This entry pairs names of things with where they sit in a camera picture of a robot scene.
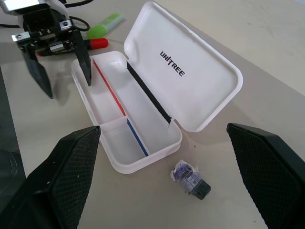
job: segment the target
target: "table surface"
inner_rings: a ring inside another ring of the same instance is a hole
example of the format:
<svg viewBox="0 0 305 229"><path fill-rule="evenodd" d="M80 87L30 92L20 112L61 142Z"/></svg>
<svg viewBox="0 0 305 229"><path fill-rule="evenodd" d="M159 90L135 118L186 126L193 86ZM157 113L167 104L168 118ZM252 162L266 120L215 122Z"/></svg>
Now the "table surface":
<svg viewBox="0 0 305 229"><path fill-rule="evenodd" d="M107 35L109 47L90 55L123 52L126 39L144 0L94 1L71 15L94 25L118 11L126 20ZM239 94L201 132L184 130L181 148L133 174L115 171L99 147L93 180L80 220L82 228L205 228L266 229L243 185L230 139L228 123L259 127L280 135L305 159L305 98L284 83L186 23L243 73ZM32 80L19 50L10 40L20 29L1 29L0 63L24 163L31 173L69 133L92 125L71 77L73 54L40 58L56 99L49 99ZM199 166L212 187L202 201L185 194L169 174L179 160Z"/></svg>

